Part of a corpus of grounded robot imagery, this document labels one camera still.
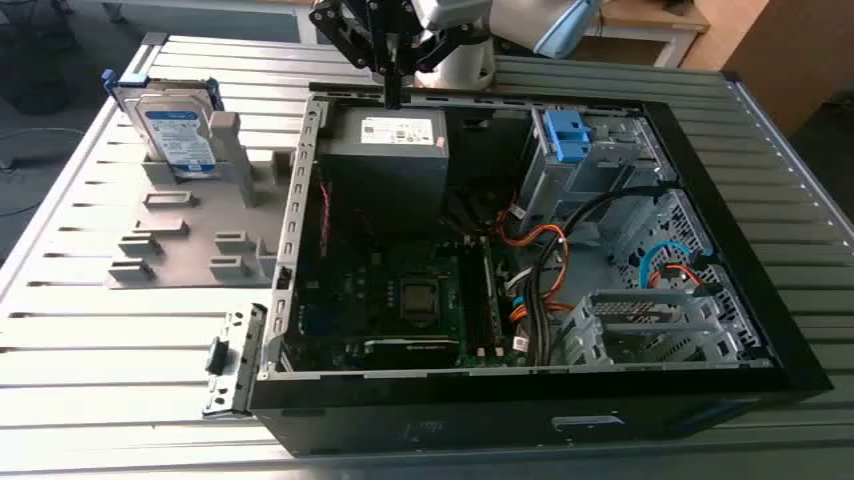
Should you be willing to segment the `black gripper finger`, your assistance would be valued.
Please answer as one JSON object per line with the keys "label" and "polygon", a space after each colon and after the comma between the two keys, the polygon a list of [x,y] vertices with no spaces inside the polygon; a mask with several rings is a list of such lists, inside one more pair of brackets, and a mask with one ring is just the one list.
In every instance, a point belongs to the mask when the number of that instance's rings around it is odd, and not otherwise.
{"label": "black gripper finger", "polygon": [[358,69],[382,78],[385,107],[395,108],[395,63],[383,1],[314,1],[310,21]]}
{"label": "black gripper finger", "polygon": [[491,82],[491,37],[473,24],[439,30],[418,44],[399,35],[395,53],[395,109],[407,101],[403,89],[417,80],[434,89],[482,89]]}

